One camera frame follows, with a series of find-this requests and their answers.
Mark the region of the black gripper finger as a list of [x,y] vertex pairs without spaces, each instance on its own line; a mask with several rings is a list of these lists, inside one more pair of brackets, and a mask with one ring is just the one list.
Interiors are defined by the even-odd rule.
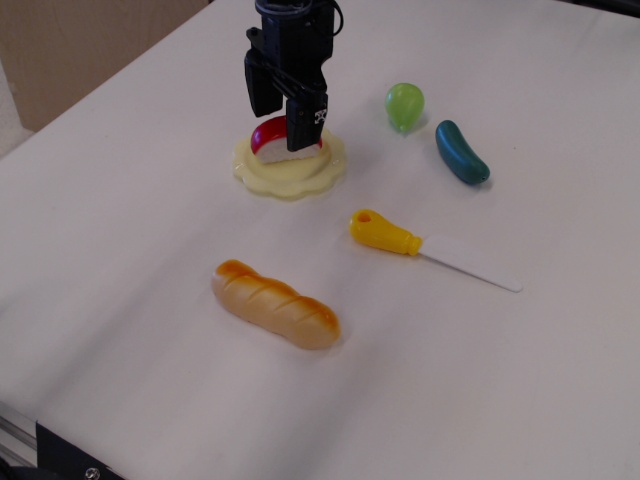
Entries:
[[328,113],[328,95],[302,94],[286,101],[287,149],[295,152],[321,140]]
[[265,65],[257,52],[248,52],[244,60],[245,80],[249,101],[256,117],[280,111],[283,94],[274,84],[271,68]]

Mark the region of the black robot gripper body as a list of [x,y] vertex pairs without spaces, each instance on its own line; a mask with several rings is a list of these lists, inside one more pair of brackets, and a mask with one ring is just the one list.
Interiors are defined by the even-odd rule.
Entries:
[[333,54],[332,12],[298,16],[266,13],[262,25],[249,28],[246,37],[250,42],[247,53],[257,52],[262,57],[283,97],[327,92],[322,67]]

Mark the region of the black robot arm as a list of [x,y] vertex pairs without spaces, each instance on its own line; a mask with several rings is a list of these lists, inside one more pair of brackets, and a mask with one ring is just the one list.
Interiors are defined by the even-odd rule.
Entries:
[[321,140],[328,112],[322,71],[344,27],[335,1],[257,1],[261,26],[246,31],[247,91],[255,116],[285,111],[287,149],[296,152]]

